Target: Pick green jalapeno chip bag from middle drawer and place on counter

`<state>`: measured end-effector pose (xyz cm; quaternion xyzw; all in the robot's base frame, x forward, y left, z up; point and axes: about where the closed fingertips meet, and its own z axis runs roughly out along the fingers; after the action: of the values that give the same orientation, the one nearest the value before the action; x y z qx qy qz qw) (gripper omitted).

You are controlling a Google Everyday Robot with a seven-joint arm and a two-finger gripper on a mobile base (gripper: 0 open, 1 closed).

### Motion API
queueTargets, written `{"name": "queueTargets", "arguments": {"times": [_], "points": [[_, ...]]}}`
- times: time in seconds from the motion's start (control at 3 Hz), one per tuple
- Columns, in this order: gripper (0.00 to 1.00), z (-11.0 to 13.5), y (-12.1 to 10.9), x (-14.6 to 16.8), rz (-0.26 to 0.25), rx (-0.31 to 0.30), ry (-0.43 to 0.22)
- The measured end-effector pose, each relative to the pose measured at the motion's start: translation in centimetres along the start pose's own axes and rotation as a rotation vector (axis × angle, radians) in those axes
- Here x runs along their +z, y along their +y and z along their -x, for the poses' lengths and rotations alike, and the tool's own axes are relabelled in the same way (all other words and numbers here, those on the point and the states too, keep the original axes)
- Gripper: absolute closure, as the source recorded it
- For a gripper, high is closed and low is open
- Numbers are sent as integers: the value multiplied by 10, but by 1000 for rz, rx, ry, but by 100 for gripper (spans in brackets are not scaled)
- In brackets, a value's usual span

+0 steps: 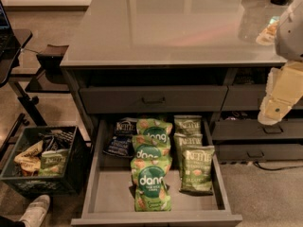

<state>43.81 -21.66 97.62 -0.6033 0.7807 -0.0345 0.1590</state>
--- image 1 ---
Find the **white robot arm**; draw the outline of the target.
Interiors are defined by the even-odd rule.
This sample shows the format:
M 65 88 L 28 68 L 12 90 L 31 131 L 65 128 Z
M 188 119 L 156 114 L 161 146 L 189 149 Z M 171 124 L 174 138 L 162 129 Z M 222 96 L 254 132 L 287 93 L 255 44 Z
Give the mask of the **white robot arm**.
M 266 96 L 258 113 L 258 122 L 275 125 L 303 97 L 303 0 L 294 0 L 257 36 L 256 42 L 275 46 L 276 53 L 286 60 L 268 74 Z

